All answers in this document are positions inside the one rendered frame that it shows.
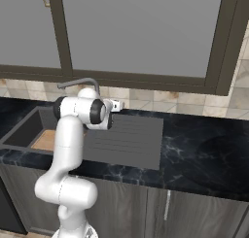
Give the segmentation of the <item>grey wall cupboard door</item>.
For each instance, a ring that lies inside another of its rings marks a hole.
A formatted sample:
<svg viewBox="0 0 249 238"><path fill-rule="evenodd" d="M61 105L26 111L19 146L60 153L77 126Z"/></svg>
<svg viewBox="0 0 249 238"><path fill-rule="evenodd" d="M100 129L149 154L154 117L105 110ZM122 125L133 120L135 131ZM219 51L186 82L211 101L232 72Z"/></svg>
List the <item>grey wall cupboard door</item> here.
<svg viewBox="0 0 249 238"><path fill-rule="evenodd" d="M249 0L50 0L64 81L226 95Z"/></svg>
<svg viewBox="0 0 249 238"><path fill-rule="evenodd" d="M72 75L62 0L0 0L0 72Z"/></svg>

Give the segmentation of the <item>tan wooden cutting board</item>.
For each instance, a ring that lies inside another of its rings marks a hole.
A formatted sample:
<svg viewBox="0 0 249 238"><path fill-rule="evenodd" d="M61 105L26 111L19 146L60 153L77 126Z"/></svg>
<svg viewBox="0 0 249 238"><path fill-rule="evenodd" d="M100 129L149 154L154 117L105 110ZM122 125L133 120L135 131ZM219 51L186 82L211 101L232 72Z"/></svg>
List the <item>tan wooden cutting board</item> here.
<svg viewBox="0 0 249 238"><path fill-rule="evenodd" d="M54 147L54 130L45 130L31 146L32 149L43 150L43 151L53 151Z"/></svg>

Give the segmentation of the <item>grey sink faucet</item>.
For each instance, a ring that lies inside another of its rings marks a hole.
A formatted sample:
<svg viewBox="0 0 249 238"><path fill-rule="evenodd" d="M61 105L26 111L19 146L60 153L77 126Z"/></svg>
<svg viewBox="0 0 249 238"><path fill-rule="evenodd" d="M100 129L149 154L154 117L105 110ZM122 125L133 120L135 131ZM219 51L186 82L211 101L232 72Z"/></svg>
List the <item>grey sink faucet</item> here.
<svg viewBox="0 0 249 238"><path fill-rule="evenodd" d="M57 88L67 88L72 85L85 85L85 84L91 84L94 86L95 91L100 95L100 88L98 82L93 78L82 78L79 80L74 80L66 83L58 83Z"/></svg>

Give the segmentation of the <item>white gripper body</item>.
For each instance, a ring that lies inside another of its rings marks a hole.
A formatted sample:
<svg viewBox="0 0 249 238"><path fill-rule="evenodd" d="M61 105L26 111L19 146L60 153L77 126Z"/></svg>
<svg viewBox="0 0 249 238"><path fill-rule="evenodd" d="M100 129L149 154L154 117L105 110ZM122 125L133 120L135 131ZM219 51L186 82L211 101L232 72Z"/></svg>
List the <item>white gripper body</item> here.
<svg viewBox="0 0 249 238"><path fill-rule="evenodd" d="M125 107L125 102L120 100L113 100L113 112L120 112Z"/></svg>

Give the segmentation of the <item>dark wood base cupboard door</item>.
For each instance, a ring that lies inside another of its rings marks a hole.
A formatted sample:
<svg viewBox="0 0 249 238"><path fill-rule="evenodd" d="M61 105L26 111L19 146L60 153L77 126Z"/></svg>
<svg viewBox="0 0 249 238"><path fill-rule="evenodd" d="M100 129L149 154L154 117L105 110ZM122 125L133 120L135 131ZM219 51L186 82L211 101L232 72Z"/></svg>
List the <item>dark wood base cupboard door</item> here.
<svg viewBox="0 0 249 238"><path fill-rule="evenodd" d="M52 236L59 228L57 206L35 196L34 186L43 170L0 164L0 177L28 232ZM86 210L99 238L144 238L147 189L99 179L98 197Z"/></svg>
<svg viewBox="0 0 249 238"><path fill-rule="evenodd" d="M148 188L145 238L238 238L248 203L172 190L165 221L168 190Z"/></svg>

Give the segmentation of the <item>black dishwasher front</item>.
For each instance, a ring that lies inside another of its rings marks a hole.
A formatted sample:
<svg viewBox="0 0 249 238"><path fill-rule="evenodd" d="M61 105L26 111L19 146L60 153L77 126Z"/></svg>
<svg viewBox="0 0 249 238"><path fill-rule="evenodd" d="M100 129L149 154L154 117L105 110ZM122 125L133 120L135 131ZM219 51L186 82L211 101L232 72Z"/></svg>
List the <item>black dishwasher front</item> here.
<svg viewBox="0 0 249 238"><path fill-rule="evenodd" d="M18 212L0 178L0 229L26 235L27 231Z"/></svg>

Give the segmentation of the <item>dark grey sink with drainboard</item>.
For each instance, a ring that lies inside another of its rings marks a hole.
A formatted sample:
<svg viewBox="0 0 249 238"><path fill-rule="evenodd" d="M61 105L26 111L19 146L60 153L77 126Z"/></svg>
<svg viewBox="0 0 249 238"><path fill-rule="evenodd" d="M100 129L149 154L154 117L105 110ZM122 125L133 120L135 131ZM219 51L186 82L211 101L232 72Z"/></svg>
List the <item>dark grey sink with drainboard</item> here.
<svg viewBox="0 0 249 238"><path fill-rule="evenodd" d="M109 130L89 130L84 136L83 160L159 170L163 119L118 113L112 118ZM0 148L53 155L31 146L56 126L52 107L36 107L0 140Z"/></svg>

